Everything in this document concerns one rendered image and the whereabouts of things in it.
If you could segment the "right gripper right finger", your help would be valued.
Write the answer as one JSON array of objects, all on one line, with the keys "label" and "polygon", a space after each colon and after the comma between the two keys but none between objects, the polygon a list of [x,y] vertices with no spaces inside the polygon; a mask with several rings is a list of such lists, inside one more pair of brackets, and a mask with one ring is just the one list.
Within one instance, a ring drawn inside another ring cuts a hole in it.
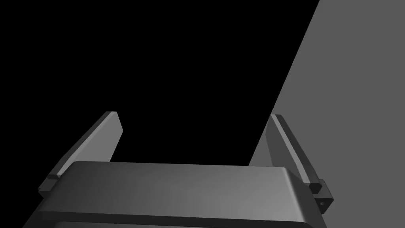
[{"label": "right gripper right finger", "polygon": [[325,181],[319,178],[282,115],[270,115],[265,126],[265,143],[272,165],[286,168],[306,184],[313,194],[321,214],[325,214],[334,198]]}]

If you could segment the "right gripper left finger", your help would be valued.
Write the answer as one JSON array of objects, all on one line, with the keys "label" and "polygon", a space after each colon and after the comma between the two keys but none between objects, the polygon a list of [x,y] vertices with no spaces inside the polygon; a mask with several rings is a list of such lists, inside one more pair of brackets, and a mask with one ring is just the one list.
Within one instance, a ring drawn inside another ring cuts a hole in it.
[{"label": "right gripper left finger", "polygon": [[122,133],[118,113],[105,112],[57,162],[38,187],[38,193],[46,198],[58,179],[76,161],[110,162]]}]

